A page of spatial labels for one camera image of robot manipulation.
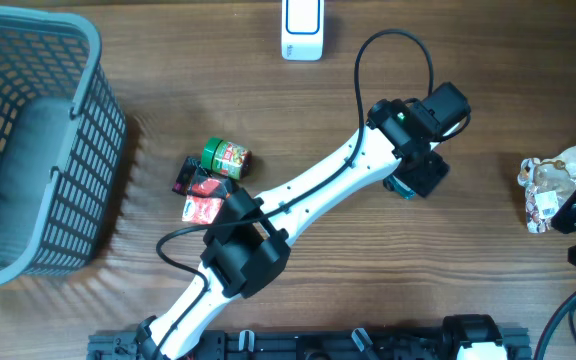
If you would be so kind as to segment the red black snack packet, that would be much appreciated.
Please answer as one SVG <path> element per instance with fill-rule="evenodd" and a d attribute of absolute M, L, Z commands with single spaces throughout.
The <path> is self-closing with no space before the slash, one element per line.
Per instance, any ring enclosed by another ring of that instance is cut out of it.
<path fill-rule="evenodd" d="M 234 191 L 235 183 L 204 168 L 200 160 L 187 157 L 172 188 L 186 198 L 181 218 L 184 222 L 212 224 L 225 200 Z"/>

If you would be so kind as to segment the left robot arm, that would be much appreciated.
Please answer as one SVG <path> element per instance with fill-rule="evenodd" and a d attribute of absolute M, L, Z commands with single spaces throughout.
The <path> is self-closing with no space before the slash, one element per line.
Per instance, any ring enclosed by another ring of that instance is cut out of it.
<path fill-rule="evenodd" d="M 206 245 L 194 278 L 163 315 L 137 328 L 146 359 L 179 359 L 234 299 L 249 298 L 285 268 L 297 238 L 363 187 L 416 166 L 470 120 L 467 98 L 450 82 L 425 99 L 380 100 L 348 142 L 297 178 L 251 197 L 232 193 L 214 222 L 200 226 Z"/>

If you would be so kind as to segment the blue mouthwash bottle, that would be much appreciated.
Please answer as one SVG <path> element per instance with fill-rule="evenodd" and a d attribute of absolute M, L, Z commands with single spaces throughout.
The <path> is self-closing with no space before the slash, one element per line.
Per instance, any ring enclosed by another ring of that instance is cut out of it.
<path fill-rule="evenodd" d="M 394 175 L 389 175 L 386 177 L 383 180 L 383 186 L 386 190 L 397 193 L 406 200 L 410 200 L 416 195 L 416 193 L 411 188 L 401 182 Z"/>

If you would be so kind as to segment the green lidded jar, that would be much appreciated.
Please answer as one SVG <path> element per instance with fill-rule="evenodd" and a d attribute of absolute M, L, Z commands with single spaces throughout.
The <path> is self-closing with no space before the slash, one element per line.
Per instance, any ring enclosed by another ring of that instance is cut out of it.
<path fill-rule="evenodd" d="M 241 180 L 249 173 L 252 152 L 244 146 L 212 137 L 201 154 L 203 168 L 216 174 Z"/>

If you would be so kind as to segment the beige snack bag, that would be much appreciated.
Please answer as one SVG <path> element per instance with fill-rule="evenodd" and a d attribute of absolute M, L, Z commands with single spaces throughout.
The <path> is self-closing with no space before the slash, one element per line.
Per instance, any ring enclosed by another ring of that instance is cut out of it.
<path fill-rule="evenodd" d="M 517 182 L 524 188 L 528 231 L 551 230 L 552 218 L 576 190 L 576 145 L 551 159 L 524 159 Z"/>

